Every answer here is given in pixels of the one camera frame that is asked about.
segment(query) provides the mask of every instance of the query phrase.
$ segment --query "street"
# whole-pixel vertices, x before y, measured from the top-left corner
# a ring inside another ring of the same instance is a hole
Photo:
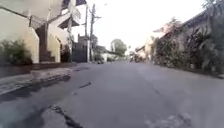
[[[70,79],[0,96],[0,124],[69,128],[53,105],[84,128],[154,128],[178,115],[190,121],[178,128],[223,128],[223,84],[151,64],[80,64]]]

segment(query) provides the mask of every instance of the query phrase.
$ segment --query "sky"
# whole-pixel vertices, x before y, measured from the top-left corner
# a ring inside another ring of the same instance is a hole
[[[161,28],[172,17],[185,22],[202,11],[204,0],[87,0],[96,4],[101,16],[94,24],[99,44],[110,48],[113,39],[119,38],[136,48],[146,43],[153,30]],[[84,34],[84,28],[78,28]]]

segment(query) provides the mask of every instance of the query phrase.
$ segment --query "road crack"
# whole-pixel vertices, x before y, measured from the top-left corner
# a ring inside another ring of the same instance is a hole
[[[65,114],[65,111],[62,110],[61,107],[59,107],[59,106],[50,106],[49,108],[51,110],[53,110],[55,113],[63,116],[63,118],[65,119],[65,124],[68,126],[68,128],[84,128],[79,123],[77,123],[75,120],[73,120],[70,116]]]

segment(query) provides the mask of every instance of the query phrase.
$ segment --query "building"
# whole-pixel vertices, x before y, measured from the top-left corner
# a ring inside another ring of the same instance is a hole
[[[0,40],[24,40],[33,63],[60,63],[62,45],[71,49],[79,25],[76,6],[85,0],[6,0],[0,3]]]

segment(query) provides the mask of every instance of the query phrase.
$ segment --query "wall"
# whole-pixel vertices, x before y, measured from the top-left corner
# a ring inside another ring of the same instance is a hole
[[[55,62],[61,62],[60,53],[60,43],[59,41],[50,33],[48,33],[47,50],[51,52],[51,55],[55,57]]]
[[[61,62],[60,46],[68,44],[69,33],[54,24],[50,24],[48,28],[48,44],[47,48],[55,57],[55,62]]]
[[[0,9],[0,40],[23,39],[26,47],[31,53],[33,63],[39,63],[39,38],[26,18],[17,16]]]
[[[57,26],[54,26],[54,24],[50,24],[48,31],[50,34],[52,34],[55,38],[58,38],[61,44],[65,45],[68,44],[68,37],[69,33],[66,30],[63,30]]]
[[[39,37],[33,28],[28,28],[21,36],[31,53],[33,63],[39,63]]]

